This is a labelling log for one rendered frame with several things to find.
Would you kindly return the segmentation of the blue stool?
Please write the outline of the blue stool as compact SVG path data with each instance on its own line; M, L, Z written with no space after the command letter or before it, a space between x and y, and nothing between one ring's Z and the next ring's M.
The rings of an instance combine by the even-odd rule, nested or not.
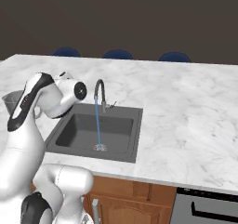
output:
M80 53L72 47L60 47L54 53L53 56L58 57L79 57Z
M123 49L114 49L105 53L105 59L133 59L132 55Z
M171 61L171 62L190 62L190 58L181 52L167 52L160 59L160 61Z

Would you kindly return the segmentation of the blue water stream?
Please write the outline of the blue water stream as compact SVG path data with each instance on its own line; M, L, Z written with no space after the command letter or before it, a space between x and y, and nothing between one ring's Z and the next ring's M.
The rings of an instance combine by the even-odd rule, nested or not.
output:
M95 113L96 113L96 123L97 123L97 131L98 131L98 151L101 151L101 140L100 140L100 127L99 127L99 105L98 105L98 96L95 96Z

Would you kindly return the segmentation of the stainless steel dishwasher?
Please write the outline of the stainless steel dishwasher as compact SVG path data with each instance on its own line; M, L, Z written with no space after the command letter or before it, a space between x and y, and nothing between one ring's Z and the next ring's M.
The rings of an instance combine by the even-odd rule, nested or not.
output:
M191 203L199 211L238 217L238 195L177 188L170 224L238 224L192 215Z

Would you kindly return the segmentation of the wooden cabinet door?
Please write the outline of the wooden cabinet door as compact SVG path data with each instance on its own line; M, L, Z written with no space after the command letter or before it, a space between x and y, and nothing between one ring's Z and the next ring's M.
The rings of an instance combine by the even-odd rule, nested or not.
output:
M99 214L99 224L169 224L171 208L150 204L149 202L87 194L86 210L94 216L93 209Z

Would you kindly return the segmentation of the dark grey sink basin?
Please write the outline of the dark grey sink basin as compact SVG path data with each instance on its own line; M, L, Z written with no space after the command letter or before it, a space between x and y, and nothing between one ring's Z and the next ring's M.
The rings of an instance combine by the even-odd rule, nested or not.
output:
M142 114L141 108L118 106L103 113L99 106L101 151L98 151L95 106L76 104L47 137L46 150L134 164Z

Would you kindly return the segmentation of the grey jug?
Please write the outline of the grey jug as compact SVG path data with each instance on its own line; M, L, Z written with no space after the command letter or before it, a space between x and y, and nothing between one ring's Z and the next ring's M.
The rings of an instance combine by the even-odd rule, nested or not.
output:
M35 96L36 94L33 91L27 93L26 91L18 90L4 95L2 100L13 119L24 121L33 105ZM14 115L15 108L20 109L20 113L17 116Z

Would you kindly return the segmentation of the dark curved sink faucet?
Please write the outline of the dark curved sink faucet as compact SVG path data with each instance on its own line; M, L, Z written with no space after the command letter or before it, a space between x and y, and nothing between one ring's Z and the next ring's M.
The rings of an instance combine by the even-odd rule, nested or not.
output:
M102 79L99 79L96 82L96 86L94 89L94 99L98 99L99 97L99 90L101 90L101 106L102 106L102 112L106 112L106 96L105 96L105 86Z

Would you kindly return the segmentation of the wooden false drawer front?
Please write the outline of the wooden false drawer front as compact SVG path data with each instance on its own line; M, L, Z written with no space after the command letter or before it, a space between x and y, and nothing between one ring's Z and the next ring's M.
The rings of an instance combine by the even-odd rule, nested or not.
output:
M127 179L94 176L92 192L157 204L172 204L175 199L176 188Z

